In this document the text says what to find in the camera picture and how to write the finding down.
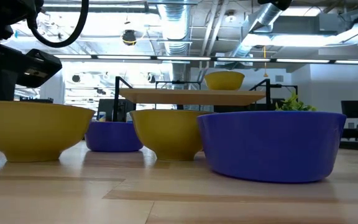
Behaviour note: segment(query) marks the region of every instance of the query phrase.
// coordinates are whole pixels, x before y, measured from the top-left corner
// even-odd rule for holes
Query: wooden tray
[[[133,103],[176,105],[246,106],[265,98],[264,91],[231,90],[155,90],[124,88],[119,94]]]

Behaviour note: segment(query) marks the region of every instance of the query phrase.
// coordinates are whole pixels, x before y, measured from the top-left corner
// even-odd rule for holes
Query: ceiling light
[[[71,7],[71,8],[80,8],[81,4],[44,4],[43,7]],[[121,8],[131,8],[131,9],[144,9],[144,6],[141,5],[121,5],[121,4],[90,4],[90,8],[111,8],[111,7],[121,7]]]
[[[336,60],[335,63],[337,63],[337,64],[354,64],[354,65],[358,65],[358,60]]]
[[[208,61],[211,60],[210,57],[172,57],[172,56],[160,56],[157,57],[157,60],[202,60]]]
[[[331,42],[330,37],[322,35],[276,35],[271,44],[284,47],[322,47]]]
[[[277,59],[277,62],[288,62],[288,63],[328,63],[329,60],[319,60],[319,59]]]
[[[62,59],[91,59],[90,55],[55,55],[55,57]]]
[[[99,55],[98,59],[116,59],[116,60],[150,60],[150,56],[135,55]]]
[[[216,60],[222,62],[269,62],[269,58],[225,58],[219,57]]]

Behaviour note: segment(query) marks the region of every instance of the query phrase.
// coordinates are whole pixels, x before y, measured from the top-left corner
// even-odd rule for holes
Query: air duct
[[[280,16],[280,14],[288,9],[290,6],[291,0],[278,1],[273,3],[265,3],[262,7],[255,13],[246,17],[242,25],[243,36],[242,42],[229,53],[230,57],[246,57],[252,45],[248,43],[247,35],[253,30],[264,28],[267,32],[272,30],[273,23]],[[229,63],[223,67],[226,69],[234,69],[238,63]]]
[[[178,4],[158,5],[162,19],[162,35],[167,40],[178,42],[166,42],[165,50],[169,56],[184,56],[189,54],[189,45],[181,43],[189,35],[190,7]],[[172,63],[172,80],[189,81],[190,65],[185,63]]]

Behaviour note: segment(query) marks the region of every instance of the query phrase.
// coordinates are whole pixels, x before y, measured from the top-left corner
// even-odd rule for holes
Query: bowl
[[[346,116],[315,111],[252,111],[198,118],[212,170],[242,179],[302,183],[333,170]]]
[[[142,110],[131,111],[137,136],[153,150],[157,159],[192,161],[202,149],[197,116],[204,111]]]
[[[123,122],[91,122],[85,141],[94,152],[134,152],[143,147],[134,124]]]
[[[51,161],[82,140],[93,110],[0,101],[0,151],[9,162]]]
[[[238,90],[244,75],[239,72],[213,72],[205,75],[204,79],[210,90]]]

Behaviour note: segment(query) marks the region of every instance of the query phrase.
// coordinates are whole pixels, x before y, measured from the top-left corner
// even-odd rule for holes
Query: security camera
[[[73,77],[71,78],[73,80],[73,82],[80,82],[81,78],[79,75],[73,75]]]
[[[147,81],[149,81],[149,83],[155,83],[155,76],[151,73],[147,74]]]
[[[136,37],[134,30],[125,30],[122,35],[122,41],[125,45],[133,46],[136,44]]]
[[[96,90],[96,92],[97,92],[98,94],[102,94],[102,95],[105,95],[105,94],[106,94],[106,92],[105,92],[104,90],[99,89],[99,88]]]

